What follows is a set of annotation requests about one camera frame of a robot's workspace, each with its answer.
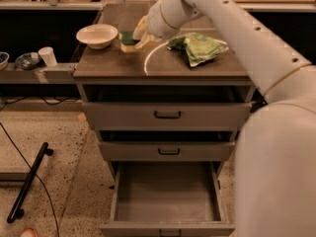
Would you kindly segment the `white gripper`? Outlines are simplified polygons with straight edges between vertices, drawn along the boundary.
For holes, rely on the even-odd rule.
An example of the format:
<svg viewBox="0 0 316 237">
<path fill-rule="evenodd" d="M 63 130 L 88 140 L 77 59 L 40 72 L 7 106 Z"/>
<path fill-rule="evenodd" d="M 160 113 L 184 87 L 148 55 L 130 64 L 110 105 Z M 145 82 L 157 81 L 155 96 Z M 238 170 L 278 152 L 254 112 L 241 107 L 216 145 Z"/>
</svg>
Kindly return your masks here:
<svg viewBox="0 0 316 237">
<path fill-rule="evenodd" d="M 136 49 L 144 49 L 160 39 L 169 39 L 185 23 L 198 18 L 200 12 L 185 0 L 160 0 L 143 16 L 133 31 L 132 38 L 140 40 Z"/>
</svg>

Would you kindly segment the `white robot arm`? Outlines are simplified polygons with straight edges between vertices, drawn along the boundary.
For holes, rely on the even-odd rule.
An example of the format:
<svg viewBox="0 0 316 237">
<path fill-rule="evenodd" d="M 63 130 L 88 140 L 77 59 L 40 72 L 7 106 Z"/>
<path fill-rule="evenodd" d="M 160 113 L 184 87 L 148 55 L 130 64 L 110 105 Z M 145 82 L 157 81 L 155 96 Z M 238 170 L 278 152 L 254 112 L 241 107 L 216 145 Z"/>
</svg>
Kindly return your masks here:
<svg viewBox="0 0 316 237">
<path fill-rule="evenodd" d="M 316 69 L 232 0 L 161 0 L 136 27 L 141 44 L 209 17 L 266 99 L 235 153 L 237 237 L 316 237 Z"/>
</svg>

